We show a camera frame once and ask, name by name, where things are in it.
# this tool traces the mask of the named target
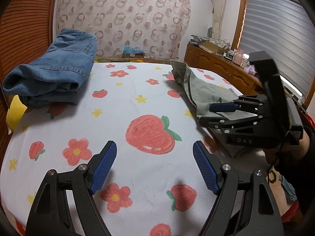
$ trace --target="bed sheet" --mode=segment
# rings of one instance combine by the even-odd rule
[[[24,114],[0,174],[1,198],[22,226],[45,173],[87,163],[108,140],[116,142],[117,157],[94,199],[113,236],[198,235],[216,196],[194,160],[197,140],[237,170],[267,171],[261,151],[234,159],[220,152],[194,119],[194,107],[171,69],[165,64],[95,63],[77,106],[51,105]],[[240,94],[211,71],[192,71]],[[72,193],[67,196],[76,231],[84,235]],[[240,199],[238,195],[235,210]]]

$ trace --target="window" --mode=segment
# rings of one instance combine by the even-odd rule
[[[304,96],[315,74],[315,27],[298,0],[246,0],[238,48],[266,51]]]

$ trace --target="white wall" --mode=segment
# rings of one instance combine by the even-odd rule
[[[240,3],[241,0],[226,0],[220,39],[227,39],[231,44],[236,30]]]
[[[179,58],[184,61],[187,44],[191,38],[191,34],[207,36],[208,28],[212,27],[212,9],[213,4],[211,0],[190,0],[191,15],[188,27],[179,48]],[[56,38],[55,17],[53,22],[53,37]]]
[[[307,112],[308,115],[315,121],[315,94],[313,95],[311,103],[308,106]]]

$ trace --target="jeans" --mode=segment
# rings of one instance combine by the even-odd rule
[[[94,34],[64,28],[43,56],[7,74],[4,93],[19,95],[21,102],[32,108],[52,102],[77,104],[95,56]]]

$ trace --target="metal screw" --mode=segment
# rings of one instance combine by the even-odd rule
[[[223,164],[222,168],[227,171],[231,170],[231,166],[228,164]]]
[[[255,174],[256,174],[257,176],[261,176],[261,175],[262,175],[262,171],[261,171],[261,170],[255,170]]]
[[[86,170],[88,166],[86,164],[79,165],[79,170]]]
[[[48,170],[47,175],[52,176],[55,173],[55,170]]]

